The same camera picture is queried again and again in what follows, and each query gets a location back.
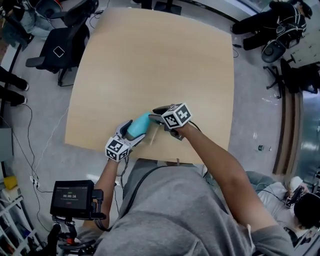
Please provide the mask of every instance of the person wearing gray shirt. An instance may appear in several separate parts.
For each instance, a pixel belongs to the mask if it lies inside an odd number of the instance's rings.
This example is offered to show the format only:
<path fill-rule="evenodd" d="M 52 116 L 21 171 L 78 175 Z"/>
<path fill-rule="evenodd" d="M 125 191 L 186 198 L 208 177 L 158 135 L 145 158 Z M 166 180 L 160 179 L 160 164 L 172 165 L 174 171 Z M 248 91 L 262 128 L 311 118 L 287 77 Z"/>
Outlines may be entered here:
<path fill-rule="evenodd" d="M 95 185 L 103 190 L 101 211 L 107 217 L 100 228 L 86 220 L 78 239 L 96 239 L 98 256 L 291 256 L 289 235 L 264 208 L 239 162 L 189 123 L 176 130 L 219 184 L 232 215 L 193 167 L 138 160 L 119 217 L 108 229 L 119 164 L 109 159 Z M 101 229 L 108 232 L 101 236 Z"/>

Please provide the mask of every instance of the white t-shirt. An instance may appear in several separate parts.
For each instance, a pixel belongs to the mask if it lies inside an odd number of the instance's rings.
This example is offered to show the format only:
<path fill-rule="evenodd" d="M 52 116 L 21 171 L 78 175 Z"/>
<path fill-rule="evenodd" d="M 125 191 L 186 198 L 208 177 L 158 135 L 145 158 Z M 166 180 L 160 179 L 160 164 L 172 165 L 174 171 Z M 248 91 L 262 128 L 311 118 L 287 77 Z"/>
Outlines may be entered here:
<path fill-rule="evenodd" d="M 298 227 L 298 220 L 294 213 L 294 208 L 288 208 L 285 206 L 285 194 L 287 192 L 286 188 L 281 184 L 281 182 L 273 183 L 267 186 L 265 191 L 260 191 L 258 193 L 259 198 L 261 199 L 264 207 L 272 215 L 277 223 L 284 228 L 289 228 L 292 230 L 296 236 L 299 238 L 303 236 L 307 230 L 300 229 Z"/>

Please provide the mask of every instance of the wooden table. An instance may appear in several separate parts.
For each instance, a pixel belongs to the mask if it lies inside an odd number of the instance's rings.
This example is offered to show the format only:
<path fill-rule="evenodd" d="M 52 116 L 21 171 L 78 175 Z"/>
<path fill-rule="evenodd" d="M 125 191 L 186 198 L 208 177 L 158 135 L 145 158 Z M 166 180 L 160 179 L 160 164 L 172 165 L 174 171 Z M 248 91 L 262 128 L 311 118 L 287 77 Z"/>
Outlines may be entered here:
<path fill-rule="evenodd" d="M 65 142 L 104 151 L 122 122 L 156 107 L 187 103 L 202 132 L 228 149 L 233 63 L 231 35 L 213 26 L 160 11 L 110 8 L 83 54 Z M 179 141 L 156 124 L 131 156 L 202 163 L 186 139 Z"/>

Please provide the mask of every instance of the chair backrest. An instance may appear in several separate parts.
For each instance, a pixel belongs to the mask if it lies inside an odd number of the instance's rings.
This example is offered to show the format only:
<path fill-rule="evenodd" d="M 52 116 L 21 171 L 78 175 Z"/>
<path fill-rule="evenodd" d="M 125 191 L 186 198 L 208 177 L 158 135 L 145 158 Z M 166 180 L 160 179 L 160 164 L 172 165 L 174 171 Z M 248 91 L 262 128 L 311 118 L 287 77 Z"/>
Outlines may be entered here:
<path fill-rule="evenodd" d="M 98 0 L 82 0 L 67 11 L 63 18 L 64 24 L 67 27 L 83 24 L 92 14 L 95 13 L 98 6 Z"/>

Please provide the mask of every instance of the chair armrest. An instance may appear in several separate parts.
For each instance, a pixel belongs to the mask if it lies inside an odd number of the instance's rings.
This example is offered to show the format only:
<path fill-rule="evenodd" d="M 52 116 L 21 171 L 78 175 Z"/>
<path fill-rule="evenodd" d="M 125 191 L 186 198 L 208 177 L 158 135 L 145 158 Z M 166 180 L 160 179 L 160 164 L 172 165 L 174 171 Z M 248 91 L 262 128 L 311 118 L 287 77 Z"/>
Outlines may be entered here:
<path fill-rule="evenodd" d="M 25 66 L 29 68 L 36 68 L 41 66 L 45 61 L 45 57 L 28 58 L 25 62 Z"/>
<path fill-rule="evenodd" d="M 49 19 L 50 20 L 55 20 L 55 19 L 62 19 L 63 20 L 66 14 L 67 14 L 67 11 L 59 11 L 59 12 L 52 14 L 49 17 Z"/>

